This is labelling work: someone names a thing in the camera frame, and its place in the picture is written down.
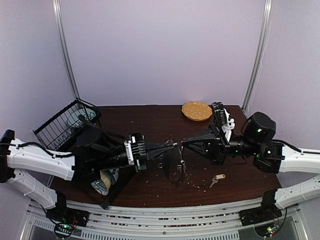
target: yellow key tag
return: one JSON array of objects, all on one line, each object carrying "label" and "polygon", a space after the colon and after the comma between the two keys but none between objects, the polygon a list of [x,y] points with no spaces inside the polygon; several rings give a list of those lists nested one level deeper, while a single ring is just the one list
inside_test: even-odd
[{"label": "yellow key tag", "polygon": [[226,175],[224,175],[224,174],[219,174],[219,175],[215,175],[214,178],[215,178],[216,180],[225,179],[225,178],[226,178]]}]

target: dark brown tabletop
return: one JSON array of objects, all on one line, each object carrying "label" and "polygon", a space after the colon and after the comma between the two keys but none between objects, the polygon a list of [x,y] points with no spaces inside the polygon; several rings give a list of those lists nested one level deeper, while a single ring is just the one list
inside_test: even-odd
[{"label": "dark brown tabletop", "polygon": [[[234,132],[240,134],[246,117],[239,106],[225,106],[235,119]],[[104,106],[100,122],[103,128],[127,136],[139,132],[148,142],[180,142],[183,138],[202,133],[213,124],[212,118],[196,122],[187,119],[177,105]],[[159,160],[150,161],[148,172],[136,174],[114,200],[113,206],[122,207],[185,207],[230,203],[262,197],[267,190],[280,188],[275,174],[266,174],[252,166],[252,158],[245,165],[225,161],[223,166],[210,165],[210,161],[194,152],[184,151],[186,180],[174,186],[158,168]],[[230,158],[242,163],[240,157]],[[224,174],[212,188],[212,178]],[[55,177],[51,187],[63,192],[68,200],[96,204],[102,202],[98,193],[88,194],[75,183]]]}]

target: black wire basket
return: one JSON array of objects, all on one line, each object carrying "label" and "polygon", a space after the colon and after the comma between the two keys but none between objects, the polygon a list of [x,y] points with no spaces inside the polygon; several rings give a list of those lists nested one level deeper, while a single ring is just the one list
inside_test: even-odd
[{"label": "black wire basket", "polygon": [[77,137],[85,129],[84,124],[78,118],[79,115],[100,125],[99,118],[102,114],[98,108],[77,98],[33,132],[40,143],[49,150],[72,151]]}]

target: key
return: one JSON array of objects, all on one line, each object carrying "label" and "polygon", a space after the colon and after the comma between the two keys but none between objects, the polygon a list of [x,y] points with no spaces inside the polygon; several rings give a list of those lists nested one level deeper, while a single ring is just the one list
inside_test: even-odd
[{"label": "key", "polygon": [[214,177],[214,178],[212,178],[212,183],[211,183],[211,185],[210,185],[210,187],[209,188],[212,188],[212,186],[214,185],[214,184],[216,184],[218,182],[218,180]]}]

